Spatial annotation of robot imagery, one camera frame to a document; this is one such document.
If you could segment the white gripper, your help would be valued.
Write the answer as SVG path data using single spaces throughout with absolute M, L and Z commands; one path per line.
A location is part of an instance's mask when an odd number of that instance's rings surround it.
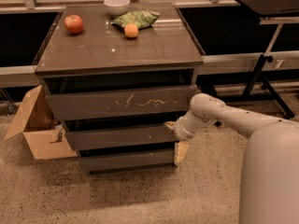
M 180 117 L 176 122 L 167 121 L 164 123 L 168 129 L 173 130 L 178 140 L 190 140 L 195 136 L 195 124 L 192 119 Z M 179 166 L 188 152 L 189 143 L 181 141 L 175 143 L 174 164 Z

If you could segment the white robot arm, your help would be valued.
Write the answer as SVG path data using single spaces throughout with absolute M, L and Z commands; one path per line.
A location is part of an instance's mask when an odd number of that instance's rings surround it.
M 176 164 L 183 161 L 188 141 L 215 121 L 248 139 L 238 224 L 299 224 L 299 123 L 228 106 L 198 93 L 185 115 L 164 124 L 178 139 Z

